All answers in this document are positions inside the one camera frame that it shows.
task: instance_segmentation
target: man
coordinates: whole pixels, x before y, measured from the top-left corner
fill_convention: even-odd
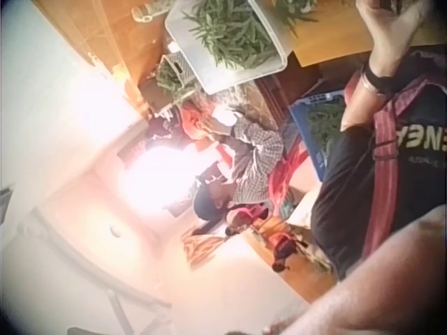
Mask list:
[[[382,78],[389,77],[392,79],[388,81],[399,91],[403,89],[411,93],[412,86],[407,85],[417,82],[413,80],[424,74],[430,64],[436,69],[430,59],[407,57],[402,62],[430,2],[417,1],[399,17],[378,9],[379,1],[358,0],[357,3],[374,39],[368,65],[379,79],[377,82],[380,84]],[[433,74],[443,75],[439,68]],[[396,121],[398,177],[391,232],[446,203],[446,93],[431,84],[418,87],[421,90],[401,110]],[[315,242],[335,266],[339,280],[345,279],[361,261],[367,241],[376,164],[372,144],[374,115],[389,99],[380,94],[380,89],[363,75],[352,97],[346,97],[342,132],[332,148],[325,179],[312,211],[311,228]],[[395,108],[405,102],[398,100]]]
[[[267,131],[241,114],[235,114],[237,121],[234,126],[226,126],[213,118],[203,121],[202,127],[210,133],[242,141],[252,148],[247,155],[235,157],[234,165],[238,165],[239,160],[245,161],[236,180],[223,183],[218,179],[202,184],[198,189],[193,208],[199,218],[206,221],[226,215],[231,202],[236,207],[264,203],[273,209],[268,188],[270,174],[292,150],[298,138],[298,130],[292,123],[287,124],[281,132]],[[289,192],[281,208],[281,215],[286,218],[292,211],[293,195]]]

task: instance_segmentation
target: blue tray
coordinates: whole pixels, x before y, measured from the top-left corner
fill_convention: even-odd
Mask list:
[[[315,96],[310,96],[309,98],[299,99],[288,107],[292,115],[293,122],[297,125],[298,130],[301,133],[302,140],[304,141],[307,151],[309,152],[309,156],[312,159],[316,174],[321,181],[323,181],[326,171],[326,161],[323,150],[315,143],[310,131],[309,121],[307,120],[307,113],[309,112],[308,107],[318,103],[327,103],[328,101],[333,101],[339,97],[344,97],[343,91],[316,94]]]

